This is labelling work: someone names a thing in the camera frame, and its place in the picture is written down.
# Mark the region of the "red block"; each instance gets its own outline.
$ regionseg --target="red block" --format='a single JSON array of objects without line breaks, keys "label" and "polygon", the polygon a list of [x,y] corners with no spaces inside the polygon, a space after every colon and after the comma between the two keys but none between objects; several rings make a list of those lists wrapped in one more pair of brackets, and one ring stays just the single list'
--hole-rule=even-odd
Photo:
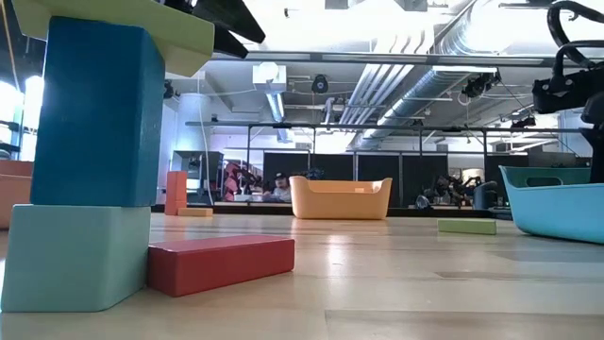
[{"label": "red block", "polygon": [[245,235],[149,246],[147,285],[182,297],[294,269],[294,240]]},{"label": "red block", "polygon": [[176,216],[178,209],[187,208],[187,172],[168,172],[166,185],[166,205],[164,213]]}]

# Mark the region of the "orange bin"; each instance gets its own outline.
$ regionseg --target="orange bin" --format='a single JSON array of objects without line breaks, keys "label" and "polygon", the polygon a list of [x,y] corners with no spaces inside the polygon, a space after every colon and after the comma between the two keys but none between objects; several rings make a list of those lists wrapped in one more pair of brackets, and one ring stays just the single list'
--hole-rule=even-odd
[{"label": "orange bin", "polygon": [[294,176],[292,205],[297,218],[386,218],[393,179],[379,181],[308,180]]}]

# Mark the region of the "black panel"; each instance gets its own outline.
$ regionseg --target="black panel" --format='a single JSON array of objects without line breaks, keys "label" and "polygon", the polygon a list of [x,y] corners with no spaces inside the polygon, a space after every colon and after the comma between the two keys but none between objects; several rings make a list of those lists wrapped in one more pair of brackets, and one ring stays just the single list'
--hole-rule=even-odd
[{"label": "black panel", "polygon": [[352,155],[310,155],[312,167],[325,172],[323,179],[353,180]]},{"label": "black panel", "polygon": [[497,182],[497,196],[504,197],[504,203],[508,201],[506,193],[506,184],[501,177],[499,165],[528,167],[529,156],[487,156],[484,160],[484,177],[486,180],[494,180]]},{"label": "black panel", "polygon": [[403,208],[415,204],[439,176],[448,175],[446,156],[403,156]]},{"label": "black panel", "polygon": [[592,158],[591,157],[577,157],[577,167],[591,167],[592,166]]},{"label": "black panel", "polygon": [[359,180],[393,179],[389,207],[400,206],[398,156],[359,156]]},{"label": "black panel", "polygon": [[299,175],[309,170],[308,154],[264,153],[264,181],[273,185],[277,173]]}]

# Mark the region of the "green block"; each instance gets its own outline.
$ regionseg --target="green block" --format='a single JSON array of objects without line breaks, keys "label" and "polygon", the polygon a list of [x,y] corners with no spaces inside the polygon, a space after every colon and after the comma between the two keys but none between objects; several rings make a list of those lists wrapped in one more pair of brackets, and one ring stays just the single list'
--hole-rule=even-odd
[{"label": "green block", "polygon": [[489,219],[439,219],[438,231],[496,235],[497,223]]},{"label": "green block", "polygon": [[144,286],[148,207],[16,205],[3,312],[97,312]]}]

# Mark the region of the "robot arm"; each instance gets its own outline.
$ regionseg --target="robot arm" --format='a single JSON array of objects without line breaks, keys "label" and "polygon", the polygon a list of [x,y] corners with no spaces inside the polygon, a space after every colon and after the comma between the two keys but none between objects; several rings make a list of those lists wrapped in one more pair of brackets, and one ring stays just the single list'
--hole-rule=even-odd
[{"label": "robot arm", "polygon": [[[604,24],[604,14],[573,1],[553,4],[547,12],[547,23],[560,50],[552,68],[552,78],[535,80],[532,94],[534,109],[539,113],[553,113],[584,107],[581,120],[594,124],[582,128],[581,134],[594,150],[592,183],[604,183],[604,64],[595,63],[579,51],[578,47],[604,47],[604,41],[569,42],[560,23],[560,12],[568,9],[576,15]],[[564,74],[564,56],[587,69],[571,75]]]}]

